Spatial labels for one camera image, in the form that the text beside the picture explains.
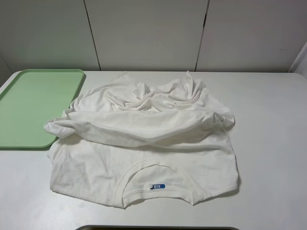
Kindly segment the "white short sleeve t-shirt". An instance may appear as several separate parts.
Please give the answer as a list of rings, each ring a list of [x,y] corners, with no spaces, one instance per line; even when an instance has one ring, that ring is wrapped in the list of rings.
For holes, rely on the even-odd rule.
[[[154,198],[191,205],[239,187],[231,110],[187,74],[149,87],[123,74],[45,123],[50,189],[126,208]]]

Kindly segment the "green plastic tray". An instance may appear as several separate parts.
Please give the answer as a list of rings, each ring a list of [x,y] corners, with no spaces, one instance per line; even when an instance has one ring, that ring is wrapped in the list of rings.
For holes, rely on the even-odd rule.
[[[85,75],[80,69],[27,69],[0,94],[0,148],[38,150],[56,137],[46,121],[61,116],[79,94]]]

